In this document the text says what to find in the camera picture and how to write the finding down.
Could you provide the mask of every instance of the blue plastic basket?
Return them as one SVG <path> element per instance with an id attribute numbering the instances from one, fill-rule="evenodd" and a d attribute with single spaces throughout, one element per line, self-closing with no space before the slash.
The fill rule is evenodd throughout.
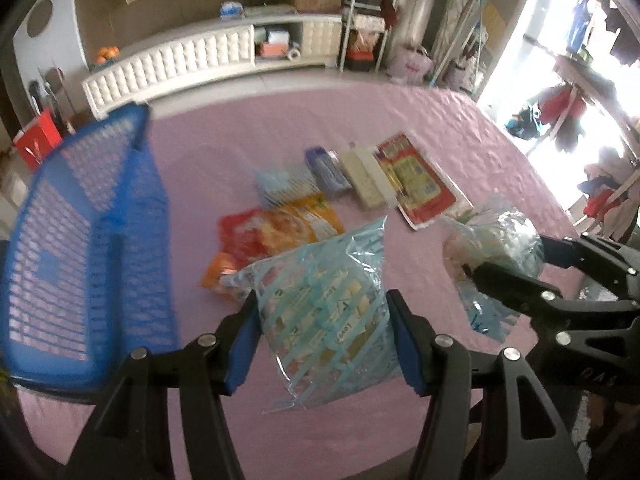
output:
<path id="1" fill-rule="evenodd" d="M 2 342 L 14 380 L 94 392 L 137 346 L 177 349 L 168 200 L 127 105 L 38 170 L 4 266 Z"/>

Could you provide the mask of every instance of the pink bedsheet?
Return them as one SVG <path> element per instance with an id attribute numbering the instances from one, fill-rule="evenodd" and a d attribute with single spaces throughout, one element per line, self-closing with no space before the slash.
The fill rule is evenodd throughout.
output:
<path id="1" fill-rule="evenodd" d="M 575 235 L 571 222 L 527 159 L 465 96 L 448 91 L 355 84 L 260 96 L 213 105 L 153 121 L 151 144 L 171 201 L 174 301 L 184 343 L 213 331 L 235 311 L 198 286 L 216 253 L 216 219 L 257 204 L 254 169 L 300 162 L 305 148 L 341 150 L 373 145 L 392 134 L 413 134 L 474 203 L 494 190 L 524 211 L 541 234 Z M 335 205 L 347 229 L 380 213 L 354 202 Z M 434 224 L 413 232 L 389 210 L 385 234 L 386 288 L 399 288 L 416 314 L 468 348 L 498 351 L 473 332 L 442 265 L 444 231 Z M 542 276 L 565 297 L 577 291 L 577 272 L 547 268 Z M 536 341 L 521 317 L 508 346 L 528 352 Z M 244 386 L 223 401 L 226 420 L 248 479 L 331 480 L 381 463 L 415 446 L 428 402 L 402 379 L 313 410 L 263 415 L 287 399 L 261 342 Z M 90 406 L 20 392 L 34 440 L 66 462 Z M 172 456 L 176 478 L 190 478 L 180 432 L 177 395 L 170 392 Z"/>

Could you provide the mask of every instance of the red box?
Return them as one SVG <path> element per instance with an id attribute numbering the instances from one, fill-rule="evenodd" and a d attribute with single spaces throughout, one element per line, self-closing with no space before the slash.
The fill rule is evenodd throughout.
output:
<path id="1" fill-rule="evenodd" d="M 57 145 L 62 137 L 51 116 L 51 110 L 46 108 L 14 139 L 14 146 L 27 165 L 36 171 L 42 161 Z"/>
<path id="2" fill-rule="evenodd" d="M 262 57 L 285 57 L 289 51 L 289 43 L 263 43 L 260 46 Z"/>

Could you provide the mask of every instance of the red clothing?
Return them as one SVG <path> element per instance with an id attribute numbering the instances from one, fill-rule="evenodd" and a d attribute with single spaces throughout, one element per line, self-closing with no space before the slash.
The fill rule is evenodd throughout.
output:
<path id="1" fill-rule="evenodd" d="M 569 105 L 569 97 L 571 96 L 571 87 L 566 86 L 559 94 L 540 103 L 540 122 L 542 124 L 553 124 L 559 118 L 562 112 Z M 574 104 L 569 110 L 569 117 L 579 119 L 587 110 L 587 104 L 580 95 L 576 96 Z"/>
<path id="2" fill-rule="evenodd" d="M 583 213 L 589 218 L 604 218 L 604 215 L 609 211 L 609 209 L 613 209 L 622 203 L 622 199 L 618 197 L 610 204 L 606 204 L 611 195 L 613 195 L 613 190 L 606 189 L 603 192 L 598 193 L 596 196 L 590 197 Z"/>

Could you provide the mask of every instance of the blue plastic bag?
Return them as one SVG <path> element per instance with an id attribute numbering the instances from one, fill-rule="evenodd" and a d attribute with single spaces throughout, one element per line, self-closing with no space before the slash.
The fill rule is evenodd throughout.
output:
<path id="1" fill-rule="evenodd" d="M 222 278 L 256 291 L 292 405 L 319 406 L 399 374 L 382 286 L 384 225 L 380 219 Z"/>

